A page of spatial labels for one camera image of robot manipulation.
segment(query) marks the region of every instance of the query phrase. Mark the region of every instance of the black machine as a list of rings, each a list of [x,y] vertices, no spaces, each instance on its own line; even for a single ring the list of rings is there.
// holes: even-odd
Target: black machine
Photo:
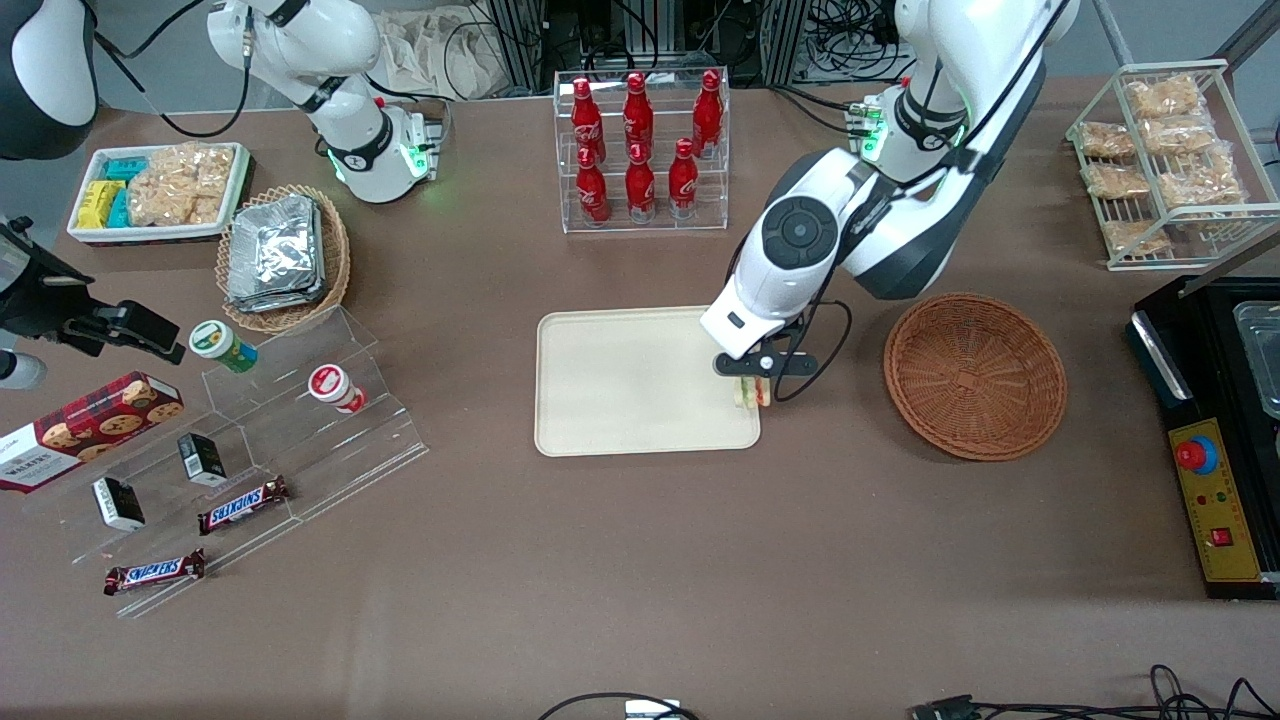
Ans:
[[[1280,600],[1280,278],[1179,299],[1190,279],[1138,302],[1125,329],[1161,400],[1208,596]]]
[[[93,278],[26,237],[31,220],[0,223],[0,329],[60,342],[97,357],[106,345],[136,347],[182,361],[178,325],[125,300],[110,305],[90,296]]]

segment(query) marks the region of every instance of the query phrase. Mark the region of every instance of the cookie image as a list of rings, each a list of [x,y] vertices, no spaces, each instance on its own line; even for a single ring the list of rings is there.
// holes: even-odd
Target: cookie image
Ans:
[[[102,424],[97,429],[105,436],[123,436],[138,429],[140,425],[142,425],[142,418],[137,415],[115,415],[114,418],[102,420]]]
[[[164,423],[165,420],[178,416],[179,413],[182,413],[180,402],[165,402],[164,405],[156,405],[152,407],[151,411],[147,413],[147,420],[151,420],[152,423]]]
[[[134,407],[146,407],[156,398],[156,391],[151,389],[151,386],[142,380],[133,380],[124,387],[120,397]]]
[[[113,445],[95,445],[93,447],[86,447],[84,450],[77,452],[76,457],[79,457],[81,462],[88,462],[88,461],[93,460],[95,457],[97,457],[99,455],[102,455],[108,450],[111,450],[113,447],[115,447],[115,446],[113,446]]]
[[[59,450],[65,450],[68,447],[74,447],[79,445],[79,441],[72,436],[72,432],[67,429],[67,423],[58,423],[56,425],[45,430],[45,434],[40,437],[41,445],[45,447],[55,447]]]

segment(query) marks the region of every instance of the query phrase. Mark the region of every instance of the yellow control panel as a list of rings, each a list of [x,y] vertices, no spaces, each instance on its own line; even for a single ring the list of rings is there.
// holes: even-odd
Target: yellow control panel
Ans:
[[[1258,582],[1258,557],[1240,511],[1217,419],[1178,428],[1169,433],[1169,443],[1204,579],[1211,583]]]

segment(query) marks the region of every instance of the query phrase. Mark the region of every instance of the red emergency stop button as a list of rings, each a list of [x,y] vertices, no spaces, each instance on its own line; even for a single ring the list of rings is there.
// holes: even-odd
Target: red emergency stop button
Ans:
[[[1178,461],[1179,468],[1197,475],[1207,475],[1217,469],[1217,447],[1207,437],[1196,436],[1178,443],[1178,447],[1174,448],[1174,460]]]

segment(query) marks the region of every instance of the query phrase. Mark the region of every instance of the walkers cookie box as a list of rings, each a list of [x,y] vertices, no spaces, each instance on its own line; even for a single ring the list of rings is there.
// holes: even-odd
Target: walkers cookie box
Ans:
[[[0,489],[31,492],[182,410],[177,389],[129,373],[0,438]]]

